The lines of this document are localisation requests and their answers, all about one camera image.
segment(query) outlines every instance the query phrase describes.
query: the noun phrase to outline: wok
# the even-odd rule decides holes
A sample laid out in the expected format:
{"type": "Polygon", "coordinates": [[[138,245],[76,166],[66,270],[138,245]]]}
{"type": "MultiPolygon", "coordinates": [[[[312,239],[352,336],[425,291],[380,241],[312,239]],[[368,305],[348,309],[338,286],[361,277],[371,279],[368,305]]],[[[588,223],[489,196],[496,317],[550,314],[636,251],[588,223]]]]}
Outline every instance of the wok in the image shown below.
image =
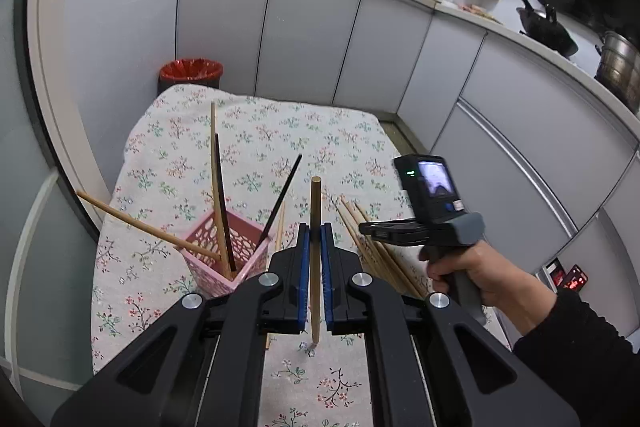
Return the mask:
{"type": "Polygon", "coordinates": [[[525,33],[541,44],[557,51],[565,58],[578,51],[578,45],[569,32],[558,22],[556,9],[545,4],[545,12],[536,11],[529,0],[521,0],[524,8],[516,8],[525,33]]]}

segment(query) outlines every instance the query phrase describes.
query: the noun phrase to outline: silver screw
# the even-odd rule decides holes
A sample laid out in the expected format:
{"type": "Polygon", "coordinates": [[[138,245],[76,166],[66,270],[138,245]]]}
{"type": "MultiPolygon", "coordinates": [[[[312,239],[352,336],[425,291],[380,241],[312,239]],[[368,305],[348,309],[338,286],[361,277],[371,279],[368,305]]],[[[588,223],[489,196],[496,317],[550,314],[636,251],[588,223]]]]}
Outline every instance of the silver screw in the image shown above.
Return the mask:
{"type": "Polygon", "coordinates": [[[182,298],[182,305],[188,310],[194,310],[202,304],[202,296],[197,293],[190,293],[182,298]]]}
{"type": "Polygon", "coordinates": [[[429,295],[429,302],[434,308],[446,308],[449,306],[450,300],[449,296],[444,293],[432,293],[429,295]]]}
{"type": "Polygon", "coordinates": [[[369,286],[373,282],[373,277],[368,273],[360,272],[351,277],[351,281],[356,286],[369,286]]]}
{"type": "Polygon", "coordinates": [[[280,277],[278,277],[278,275],[273,272],[265,272],[260,275],[260,277],[258,277],[258,282],[262,286],[275,286],[276,284],[278,284],[279,280],[280,277]]]}

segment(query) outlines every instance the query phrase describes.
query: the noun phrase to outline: pile of chopsticks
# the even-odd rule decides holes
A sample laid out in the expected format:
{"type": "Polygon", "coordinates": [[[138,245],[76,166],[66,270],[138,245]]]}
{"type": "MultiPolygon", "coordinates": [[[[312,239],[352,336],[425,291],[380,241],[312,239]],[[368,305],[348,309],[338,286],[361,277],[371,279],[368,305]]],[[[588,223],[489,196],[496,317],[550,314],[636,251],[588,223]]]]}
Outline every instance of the pile of chopsticks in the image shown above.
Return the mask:
{"type": "Polygon", "coordinates": [[[340,201],[347,212],[338,204],[336,207],[338,214],[340,214],[340,219],[360,251],[361,260],[364,261],[363,269],[374,277],[387,281],[398,293],[411,295],[415,298],[426,297],[426,289],[421,288],[412,279],[406,268],[396,261],[387,245],[373,241],[369,235],[360,235],[358,224],[363,221],[371,221],[364,208],[359,203],[355,203],[354,207],[344,197],[341,197],[340,201]]]}

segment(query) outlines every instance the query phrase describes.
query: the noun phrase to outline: white cabinet door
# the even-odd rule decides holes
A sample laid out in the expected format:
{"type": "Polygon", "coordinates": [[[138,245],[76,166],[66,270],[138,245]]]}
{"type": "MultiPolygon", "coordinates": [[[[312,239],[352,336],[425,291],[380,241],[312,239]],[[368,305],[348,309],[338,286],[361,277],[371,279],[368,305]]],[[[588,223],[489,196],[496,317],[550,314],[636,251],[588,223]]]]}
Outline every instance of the white cabinet door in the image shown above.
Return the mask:
{"type": "Polygon", "coordinates": [[[484,40],[462,97],[535,167],[578,229],[607,198],[637,145],[577,82],[495,35],[484,40]]]}
{"type": "Polygon", "coordinates": [[[431,12],[402,0],[361,0],[334,105],[396,113],[431,12]]]}
{"type": "Polygon", "coordinates": [[[527,175],[461,105],[433,154],[447,161],[467,209],[482,214],[487,240],[523,270],[537,271],[569,240],[527,175]]]}
{"type": "Polygon", "coordinates": [[[398,110],[425,149],[431,150],[444,127],[485,33],[454,17],[434,15],[398,110]]]}
{"type": "Polygon", "coordinates": [[[587,274],[589,280],[580,297],[598,315],[613,324],[621,335],[638,329],[638,311],[625,265],[599,219],[580,230],[558,258],[565,270],[577,264],[587,274]]]}
{"type": "Polygon", "coordinates": [[[360,0],[269,0],[256,94],[330,104],[360,0]]]}
{"type": "Polygon", "coordinates": [[[222,63],[220,89],[254,94],[267,0],[178,0],[178,58],[222,63]]]}
{"type": "Polygon", "coordinates": [[[636,155],[616,191],[604,205],[640,275],[640,158],[636,155]]]}

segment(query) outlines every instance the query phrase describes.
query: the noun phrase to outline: countertop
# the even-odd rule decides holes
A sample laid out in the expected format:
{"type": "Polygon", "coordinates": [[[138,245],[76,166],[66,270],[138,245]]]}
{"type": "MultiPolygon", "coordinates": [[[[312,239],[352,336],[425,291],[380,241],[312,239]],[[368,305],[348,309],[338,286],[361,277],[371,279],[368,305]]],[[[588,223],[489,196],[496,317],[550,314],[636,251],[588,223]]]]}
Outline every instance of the countertop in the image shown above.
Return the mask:
{"type": "Polygon", "coordinates": [[[607,108],[616,115],[620,121],[640,140],[640,120],[634,115],[626,106],[620,102],[609,90],[607,90],[601,83],[595,78],[578,68],[574,63],[562,57],[562,55],[553,51],[546,46],[543,46],[539,42],[523,35],[519,32],[508,29],[506,26],[494,23],[483,17],[473,15],[469,12],[462,11],[458,8],[445,6],[437,0],[410,0],[418,3],[427,8],[433,9],[436,12],[444,13],[446,15],[457,17],[465,20],[476,26],[487,29],[493,33],[496,33],[516,44],[528,49],[535,53],[539,57],[543,58],[547,62],[554,65],[556,68],[564,71],[567,75],[576,80],[597,99],[599,99],[607,108]]]}

